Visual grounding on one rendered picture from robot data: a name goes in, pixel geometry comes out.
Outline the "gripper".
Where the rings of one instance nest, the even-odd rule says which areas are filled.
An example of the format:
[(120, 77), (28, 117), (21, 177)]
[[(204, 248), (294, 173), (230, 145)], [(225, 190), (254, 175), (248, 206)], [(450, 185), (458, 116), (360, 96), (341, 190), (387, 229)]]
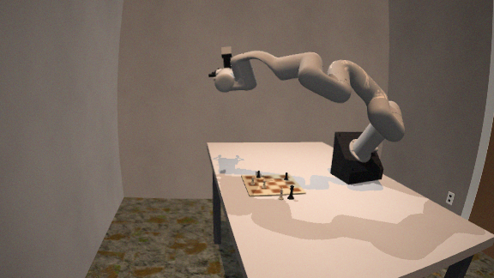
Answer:
[(217, 76), (217, 74), (218, 74), (218, 72), (219, 72), (220, 70), (222, 70), (222, 69), (219, 69), (219, 68), (218, 68), (217, 70), (215, 70), (215, 72), (212, 72), (212, 74), (209, 74), (208, 76), (209, 76), (209, 77), (216, 77), (216, 76)]

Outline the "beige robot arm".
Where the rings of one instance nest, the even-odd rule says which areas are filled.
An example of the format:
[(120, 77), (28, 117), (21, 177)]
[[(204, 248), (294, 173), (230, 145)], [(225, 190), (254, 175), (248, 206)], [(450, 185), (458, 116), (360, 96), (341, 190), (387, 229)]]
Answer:
[(365, 102), (370, 120), (360, 137), (349, 145), (352, 156), (360, 162), (367, 162), (384, 139), (398, 142), (405, 134), (399, 106), (389, 101), (366, 72), (351, 61), (331, 63), (326, 75), (323, 73), (322, 59), (314, 52), (274, 57), (264, 51), (250, 51), (232, 57), (232, 47), (228, 46), (221, 47), (221, 56), (224, 69), (214, 77), (214, 84), (222, 93), (248, 91), (256, 87), (256, 77), (249, 59), (261, 60), (282, 81), (298, 78), (305, 88), (336, 103), (348, 101), (352, 87)]

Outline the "brown and cream chessboard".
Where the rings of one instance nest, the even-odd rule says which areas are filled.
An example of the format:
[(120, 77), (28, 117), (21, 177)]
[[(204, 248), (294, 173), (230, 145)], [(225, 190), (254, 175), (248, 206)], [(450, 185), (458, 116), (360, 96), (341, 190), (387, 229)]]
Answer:
[[(260, 178), (257, 178), (256, 176), (257, 175), (241, 175), (249, 196), (279, 196), (281, 188), (283, 188), (284, 191), (282, 196), (287, 196), (290, 195), (291, 185), (294, 186), (293, 195), (306, 194), (304, 189), (290, 174), (287, 174), (288, 180), (284, 180), (285, 174), (260, 175)], [(250, 185), (252, 177), (254, 177), (255, 185)], [(262, 188), (264, 179), (266, 180), (266, 189)]]

